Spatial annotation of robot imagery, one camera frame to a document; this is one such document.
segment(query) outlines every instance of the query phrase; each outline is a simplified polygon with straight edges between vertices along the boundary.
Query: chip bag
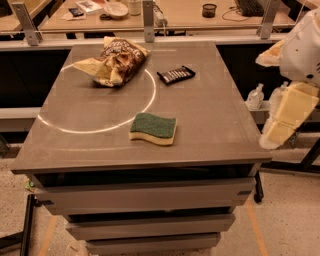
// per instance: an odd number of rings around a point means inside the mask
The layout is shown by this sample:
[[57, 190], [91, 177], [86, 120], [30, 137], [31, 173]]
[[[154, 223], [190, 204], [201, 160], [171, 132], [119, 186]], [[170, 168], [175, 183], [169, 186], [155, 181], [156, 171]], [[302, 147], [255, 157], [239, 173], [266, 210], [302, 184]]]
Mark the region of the chip bag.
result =
[[145, 48], [130, 40], [104, 37], [104, 49], [100, 57], [81, 60], [73, 66], [102, 86], [123, 86], [131, 80], [147, 56]]

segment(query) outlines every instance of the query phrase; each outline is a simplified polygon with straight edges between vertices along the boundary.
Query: black cable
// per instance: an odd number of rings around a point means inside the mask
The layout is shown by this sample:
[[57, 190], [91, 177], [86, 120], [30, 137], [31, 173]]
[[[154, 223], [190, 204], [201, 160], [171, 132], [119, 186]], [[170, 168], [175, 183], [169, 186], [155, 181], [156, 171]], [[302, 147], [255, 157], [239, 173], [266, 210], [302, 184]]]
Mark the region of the black cable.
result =
[[237, 22], [241, 22], [241, 21], [246, 21], [246, 20], [248, 20], [248, 19], [250, 19], [251, 17], [248, 17], [248, 18], [246, 18], [246, 19], [243, 19], [243, 20], [233, 20], [233, 19], [228, 19], [228, 18], [225, 18], [225, 15], [226, 14], [228, 14], [228, 13], [230, 13], [230, 12], [236, 12], [237, 14], [239, 14], [240, 16], [242, 16], [241, 15], [241, 13], [239, 12], [239, 7], [230, 7], [230, 8], [232, 8], [232, 10], [230, 10], [230, 11], [227, 11], [227, 12], [225, 12], [224, 14], [222, 14], [222, 19], [224, 19], [224, 20], [228, 20], [228, 21], [237, 21]]

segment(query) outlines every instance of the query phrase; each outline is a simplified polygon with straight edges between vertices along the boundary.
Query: white bowl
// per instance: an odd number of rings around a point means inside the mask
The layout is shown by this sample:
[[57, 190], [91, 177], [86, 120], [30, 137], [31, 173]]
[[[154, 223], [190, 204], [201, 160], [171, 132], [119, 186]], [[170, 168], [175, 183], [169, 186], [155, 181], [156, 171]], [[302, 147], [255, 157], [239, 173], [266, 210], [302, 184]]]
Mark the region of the white bowl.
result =
[[129, 12], [128, 7], [120, 2], [108, 2], [104, 5], [104, 10], [113, 18], [121, 19]]

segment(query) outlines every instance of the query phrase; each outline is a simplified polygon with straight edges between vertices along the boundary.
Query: floor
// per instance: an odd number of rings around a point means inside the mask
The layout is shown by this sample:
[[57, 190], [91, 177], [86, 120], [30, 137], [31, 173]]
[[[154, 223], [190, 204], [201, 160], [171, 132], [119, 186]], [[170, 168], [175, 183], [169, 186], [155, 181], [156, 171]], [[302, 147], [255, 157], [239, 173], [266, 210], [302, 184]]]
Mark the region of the floor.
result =
[[[294, 148], [285, 145], [272, 151], [274, 160], [299, 162], [319, 133], [303, 133]], [[23, 228], [26, 177], [13, 175], [10, 167], [20, 144], [11, 145], [10, 154], [0, 159], [0, 237]], [[264, 169], [261, 172], [264, 199], [257, 204], [253, 193], [235, 210], [236, 221], [214, 248], [122, 254], [122, 256], [317, 256], [320, 252], [320, 175], [293, 174]], [[34, 210], [30, 243], [31, 256], [88, 256], [84, 242], [65, 231], [66, 221], [52, 216], [43, 206]], [[20, 255], [19, 248], [0, 255]]]

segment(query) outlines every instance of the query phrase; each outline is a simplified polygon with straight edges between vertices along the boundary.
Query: green scouring pad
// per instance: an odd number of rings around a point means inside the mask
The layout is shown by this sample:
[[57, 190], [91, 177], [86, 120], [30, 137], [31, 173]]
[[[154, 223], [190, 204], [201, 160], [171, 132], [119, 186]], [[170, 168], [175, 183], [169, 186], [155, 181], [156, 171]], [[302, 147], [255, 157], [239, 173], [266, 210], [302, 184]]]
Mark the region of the green scouring pad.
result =
[[157, 145], [173, 144], [177, 120], [163, 118], [149, 113], [139, 113], [135, 116], [130, 129], [130, 139], [143, 139]]

